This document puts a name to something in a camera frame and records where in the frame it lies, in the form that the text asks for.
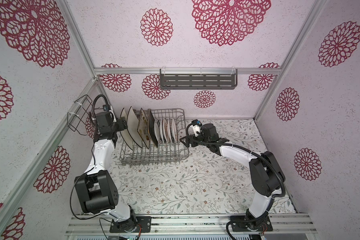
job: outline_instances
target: metal wire dish rack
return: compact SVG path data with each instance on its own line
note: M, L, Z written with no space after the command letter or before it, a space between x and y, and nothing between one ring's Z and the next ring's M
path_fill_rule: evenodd
M171 109L155 109L151 110L154 118L158 119L175 119L177 126L178 139L185 136L185 114L184 110L180 108ZM136 113L137 117L140 116L140 111ZM149 149L145 146L140 148L135 143L133 150L131 150L123 141L120 162L122 164L138 165L149 164L155 162L177 162L187 159L189 157L189 149L184 146L180 141L176 143L159 143L158 147L150 144Z

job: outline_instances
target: cable tie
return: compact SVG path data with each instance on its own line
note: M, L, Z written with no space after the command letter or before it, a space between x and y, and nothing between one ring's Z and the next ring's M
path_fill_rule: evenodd
M70 114L75 114L77 117L79 117L79 115L78 114L76 114L76 113L72 113L72 112L69 112Z

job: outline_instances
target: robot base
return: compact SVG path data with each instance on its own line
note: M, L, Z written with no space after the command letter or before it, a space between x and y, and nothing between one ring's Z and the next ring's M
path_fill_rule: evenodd
M137 223L141 225L141 232L147 233L151 231L151 219L152 217L136 217ZM132 231L133 233L139 233L140 228L137 226L137 228ZM110 224L110 233L126 233L124 229L118 229L114 220L112 220L112 223Z
M231 221L240 221L240 220L245 220L244 219L245 216L231 216L230 219ZM251 230L248 229L247 226L249 226L247 223L236 223L235 225L232 224L232 230L234 232L252 232ZM267 216L262 222L260 222L257 225L258 229L257 230L253 230L253 231L267 231L267 232L271 232L273 231L273 227L271 225L271 221L269 220L269 216Z

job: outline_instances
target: floral tablecloth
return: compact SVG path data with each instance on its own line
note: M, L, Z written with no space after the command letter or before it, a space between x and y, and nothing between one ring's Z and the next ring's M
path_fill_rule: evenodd
M253 120L203 120L213 123L220 137L256 152L266 151ZM112 154L110 174L120 199L137 214L239 214L254 195L250 171L218 156L205 146L190 148L180 162L130 166L119 161L122 138ZM295 213L286 195L276 198L273 213Z

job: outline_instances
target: plate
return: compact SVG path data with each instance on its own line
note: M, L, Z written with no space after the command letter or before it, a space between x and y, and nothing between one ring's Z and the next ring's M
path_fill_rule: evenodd
M174 118L172 118L171 129L172 129L172 135L173 135L173 142L179 142L179 139L177 138L176 120Z
M165 131L164 131L164 119L161 119L160 121L160 135L163 137L163 142L167 143L167 137L165 136Z
M165 131L165 139L168 143L172 143L171 131L169 125L169 119L164 119L164 131Z
M123 108L123 110L121 110L120 113L120 118L125 117L125 120L127 120L127 113L125 112L125 108ZM123 138L124 142L126 143L126 145L133 150L133 139L131 137L131 135L129 134L127 129L124 129L123 131L120 131L121 137Z
M145 146L149 148L151 139L149 138L149 133L148 133L148 118L145 115L143 109L140 109L139 127L137 128L137 132L139 133L140 137L143 139Z
M155 119L155 137L158 141L158 143L162 143L163 139L160 136L160 122L158 121L158 119Z
M158 147L158 140L155 135L155 118L150 109L148 110L148 133L153 144Z
M132 107L128 111L127 117L128 133L132 137L133 141L141 148L143 148L143 142L139 133L137 132L137 127L139 126L139 119L136 117L136 114L133 112Z

